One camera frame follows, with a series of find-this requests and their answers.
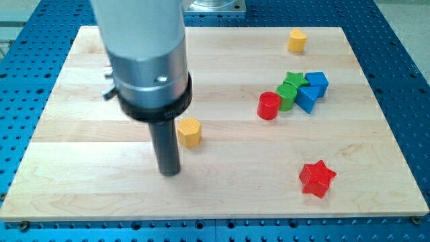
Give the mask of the black flange ring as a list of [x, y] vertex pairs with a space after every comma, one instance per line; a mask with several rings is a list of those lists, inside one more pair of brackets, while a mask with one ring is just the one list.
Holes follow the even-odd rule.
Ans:
[[186, 111], [192, 101], [192, 97], [192, 78], [190, 73], [188, 73], [188, 83], [183, 94], [179, 99], [167, 106], [160, 108], [140, 108], [127, 102], [118, 94], [118, 100], [122, 111], [132, 119], [146, 123], [164, 122], [166, 120], [172, 120], [176, 118]]

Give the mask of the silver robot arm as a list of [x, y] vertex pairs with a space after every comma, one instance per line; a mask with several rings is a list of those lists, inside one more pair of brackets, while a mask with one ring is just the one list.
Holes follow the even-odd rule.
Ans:
[[91, 0], [122, 111], [146, 122], [158, 168], [180, 171], [174, 119], [192, 101], [181, 1]]

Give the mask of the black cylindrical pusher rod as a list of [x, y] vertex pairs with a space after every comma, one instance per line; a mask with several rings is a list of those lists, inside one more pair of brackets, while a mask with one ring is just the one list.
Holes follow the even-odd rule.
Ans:
[[174, 120], [149, 125], [159, 171], [164, 176], [180, 172], [180, 158]]

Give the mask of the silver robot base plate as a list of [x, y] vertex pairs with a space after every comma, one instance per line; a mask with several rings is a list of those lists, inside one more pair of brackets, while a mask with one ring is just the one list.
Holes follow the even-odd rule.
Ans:
[[247, 11], [245, 0], [182, 0], [188, 14], [244, 14]]

